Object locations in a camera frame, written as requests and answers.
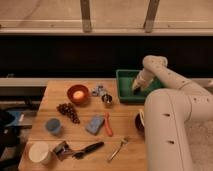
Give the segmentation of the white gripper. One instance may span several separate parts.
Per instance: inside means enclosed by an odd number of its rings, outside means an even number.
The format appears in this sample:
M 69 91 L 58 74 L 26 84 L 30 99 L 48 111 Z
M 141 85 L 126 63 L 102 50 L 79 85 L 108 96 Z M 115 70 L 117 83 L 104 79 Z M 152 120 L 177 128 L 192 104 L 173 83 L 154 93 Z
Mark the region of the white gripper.
M 132 90 L 136 91 L 138 89 L 140 89 L 141 87 L 143 89 L 147 88 L 153 81 L 154 79 L 154 74 L 151 73 L 150 71 L 143 69 L 140 73 L 139 73 L 139 80 L 134 80 L 132 83 Z

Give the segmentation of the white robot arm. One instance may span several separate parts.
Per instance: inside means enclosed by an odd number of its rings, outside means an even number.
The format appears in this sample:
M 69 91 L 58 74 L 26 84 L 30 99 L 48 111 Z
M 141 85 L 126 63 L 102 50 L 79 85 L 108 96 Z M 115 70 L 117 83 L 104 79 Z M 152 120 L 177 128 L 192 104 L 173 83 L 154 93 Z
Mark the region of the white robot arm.
M 213 94 L 167 68 L 163 56 L 147 55 L 132 90 L 144 90 L 157 78 L 164 88 L 152 91 L 144 103 L 148 171 L 194 171 L 185 122 L 213 118 Z

